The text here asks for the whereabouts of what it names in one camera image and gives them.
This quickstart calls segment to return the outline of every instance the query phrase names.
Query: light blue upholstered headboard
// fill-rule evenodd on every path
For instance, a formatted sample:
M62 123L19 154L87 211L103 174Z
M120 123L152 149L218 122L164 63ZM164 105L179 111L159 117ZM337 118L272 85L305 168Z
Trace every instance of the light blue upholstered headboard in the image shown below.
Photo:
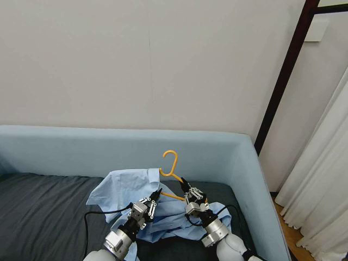
M233 189L258 253L290 260L279 220L250 137L221 132L0 126L0 172L100 176L111 170L162 167L187 180Z

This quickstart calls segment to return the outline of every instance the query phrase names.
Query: white wall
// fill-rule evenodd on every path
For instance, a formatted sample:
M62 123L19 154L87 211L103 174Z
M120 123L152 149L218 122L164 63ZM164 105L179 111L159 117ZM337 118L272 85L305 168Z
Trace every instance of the white wall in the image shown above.
M0 124L220 130L255 139L303 3L1 1ZM332 50L348 46L341 19L296 64L262 151L271 190L344 70L346 47Z
M348 13L315 18L329 19L329 26L321 42L304 43L260 154L270 191L279 190L291 173L348 67Z

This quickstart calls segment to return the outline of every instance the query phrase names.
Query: hanger hook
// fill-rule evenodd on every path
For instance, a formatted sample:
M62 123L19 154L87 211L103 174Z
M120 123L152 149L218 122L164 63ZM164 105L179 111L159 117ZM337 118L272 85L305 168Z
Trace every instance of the hanger hook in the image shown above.
M174 162L173 162L173 165L172 165L172 169L169 173L164 173L162 168L160 167L159 168L159 173L162 175L162 176L165 176L165 177L168 177L168 176L173 176L174 178L176 178L177 180L179 180L180 182L182 182L181 178L179 178L178 176L176 176L174 174L174 170L175 170L175 167L176 167L176 164L178 162L178 153L176 153L176 151L173 151L173 150L168 150L166 152L163 153L163 158L165 158L165 156L167 156L167 154L169 153L172 153L175 155L175 159L174 159Z

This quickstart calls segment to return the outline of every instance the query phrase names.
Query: mattress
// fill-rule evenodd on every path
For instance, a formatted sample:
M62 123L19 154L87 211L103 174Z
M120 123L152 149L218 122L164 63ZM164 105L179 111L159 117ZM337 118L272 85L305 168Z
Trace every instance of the mattress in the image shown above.
M102 178L81 176L43 176L33 173L11 174L0 180L0 260L83 260L85 228L83 215L100 210L86 206L89 193ZM163 181L181 195L178 182ZM232 204L239 209L233 191L213 182L190 182L206 192L210 202ZM240 212L232 214L232 232L244 238L255 250L248 226ZM104 215L90 215L88 252L103 247L112 224ZM200 241L178 237L150 244L137 240L138 257L146 260L217 260L216 247L204 248Z

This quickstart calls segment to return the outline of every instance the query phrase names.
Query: light switch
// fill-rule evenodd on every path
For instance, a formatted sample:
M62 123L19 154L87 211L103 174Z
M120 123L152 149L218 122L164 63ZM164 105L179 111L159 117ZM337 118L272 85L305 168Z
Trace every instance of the light switch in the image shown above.
M328 26L329 20L323 18L314 18L310 24L305 42L320 42L325 30Z

